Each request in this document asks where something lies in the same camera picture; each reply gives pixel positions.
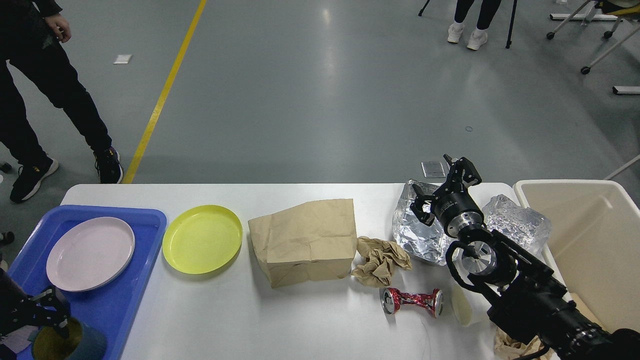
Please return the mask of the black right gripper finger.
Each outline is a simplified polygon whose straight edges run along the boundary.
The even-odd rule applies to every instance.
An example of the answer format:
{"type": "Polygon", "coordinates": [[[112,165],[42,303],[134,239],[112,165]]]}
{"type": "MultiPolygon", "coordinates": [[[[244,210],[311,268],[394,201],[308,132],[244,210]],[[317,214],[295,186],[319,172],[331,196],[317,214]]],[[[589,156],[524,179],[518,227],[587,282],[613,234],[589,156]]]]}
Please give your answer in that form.
{"type": "Polygon", "coordinates": [[[464,193],[470,187],[483,182],[473,162],[466,157],[454,158],[445,153],[443,158],[449,166],[443,183],[445,194],[464,193]]]}
{"type": "Polygon", "coordinates": [[[426,226],[432,226],[435,221],[435,215],[432,214],[430,209],[425,210],[425,206],[430,205],[432,200],[435,199],[434,193],[437,191],[436,187],[429,185],[423,187],[418,183],[411,185],[415,198],[410,204],[409,209],[413,212],[418,221],[426,226]]]}

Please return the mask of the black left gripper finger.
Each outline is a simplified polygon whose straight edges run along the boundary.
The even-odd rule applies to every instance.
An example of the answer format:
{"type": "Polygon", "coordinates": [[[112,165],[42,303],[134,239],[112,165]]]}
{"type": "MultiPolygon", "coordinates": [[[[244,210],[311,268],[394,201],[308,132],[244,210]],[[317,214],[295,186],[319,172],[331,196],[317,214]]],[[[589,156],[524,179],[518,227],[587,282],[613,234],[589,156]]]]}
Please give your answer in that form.
{"type": "Polygon", "coordinates": [[[35,304],[32,326],[50,327],[65,340],[70,337],[71,306],[61,289],[50,285],[30,300],[35,304]]]}

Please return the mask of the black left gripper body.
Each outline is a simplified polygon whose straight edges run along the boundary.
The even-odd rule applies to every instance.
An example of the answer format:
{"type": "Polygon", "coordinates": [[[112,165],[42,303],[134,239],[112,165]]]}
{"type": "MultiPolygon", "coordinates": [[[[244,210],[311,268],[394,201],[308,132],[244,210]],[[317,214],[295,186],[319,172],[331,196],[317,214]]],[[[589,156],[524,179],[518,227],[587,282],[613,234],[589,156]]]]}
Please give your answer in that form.
{"type": "Polygon", "coordinates": [[[29,295],[0,296],[0,335],[8,335],[25,326],[32,326],[35,304],[29,295]]]}

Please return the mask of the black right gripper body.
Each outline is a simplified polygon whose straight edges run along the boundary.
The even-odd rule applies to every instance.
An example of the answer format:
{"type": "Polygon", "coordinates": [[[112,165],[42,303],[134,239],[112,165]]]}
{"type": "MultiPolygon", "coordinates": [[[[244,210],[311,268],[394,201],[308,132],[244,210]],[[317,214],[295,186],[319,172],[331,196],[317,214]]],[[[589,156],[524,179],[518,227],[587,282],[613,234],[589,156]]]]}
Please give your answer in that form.
{"type": "Polygon", "coordinates": [[[455,218],[467,214],[471,223],[484,223],[484,215],[468,189],[453,191],[452,193],[432,194],[429,204],[429,216],[437,220],[442,226],[448,226],[455,218]]]}

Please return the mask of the crumpled paper under arm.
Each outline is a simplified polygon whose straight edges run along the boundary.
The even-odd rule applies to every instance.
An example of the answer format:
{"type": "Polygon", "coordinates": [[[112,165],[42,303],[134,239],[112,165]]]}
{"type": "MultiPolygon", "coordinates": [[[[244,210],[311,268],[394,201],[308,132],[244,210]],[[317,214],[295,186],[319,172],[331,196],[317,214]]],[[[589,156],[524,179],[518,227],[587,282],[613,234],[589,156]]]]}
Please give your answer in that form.
{"type": "Polygon", "coordinates": [[[541,351],[544,348],[539,337],[535,336],[530,342],[520,342],[511,338],[505,331],[496,328],[494,337],[494,355],[501,360],[516,360],[541,351]]]}

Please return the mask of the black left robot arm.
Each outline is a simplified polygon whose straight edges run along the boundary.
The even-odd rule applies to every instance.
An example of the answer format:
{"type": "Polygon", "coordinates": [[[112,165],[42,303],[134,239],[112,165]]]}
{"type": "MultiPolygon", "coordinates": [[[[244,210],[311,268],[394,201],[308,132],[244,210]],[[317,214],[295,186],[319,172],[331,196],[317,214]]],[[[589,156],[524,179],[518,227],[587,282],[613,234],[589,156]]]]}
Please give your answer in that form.
{"type": "Polygon", "coordinates": [[[60,337],[70,337],[71,306],[62,291],[50,285],[40,294],[29,295],[9,274],[0,271],[0,333],[9,335],[25,326],[50,327],[60,337]]]}

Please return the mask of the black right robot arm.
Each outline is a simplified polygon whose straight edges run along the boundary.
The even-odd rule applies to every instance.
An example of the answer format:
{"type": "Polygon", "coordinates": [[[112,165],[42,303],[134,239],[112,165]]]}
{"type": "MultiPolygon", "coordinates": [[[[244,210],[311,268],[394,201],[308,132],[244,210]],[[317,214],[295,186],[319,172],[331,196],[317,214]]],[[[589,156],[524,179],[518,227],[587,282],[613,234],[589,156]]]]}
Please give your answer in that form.
{"type": "Polygon", "coordinates": [[[482,295],[487,316],[512,339],[539,338],[542,349],[526,355],[540,358],[554,351],[562,360],[637,360],[639,333],[629,328],[608,332],[590,321],[554,271],[498,230],[489,230],[469,188],[482,182],[473,162],[444,154],[445,181],[431,194],[413,185],[410,210],[426,226],[441,224],[452,239],[445,260],[455,282],[482,295]]]}

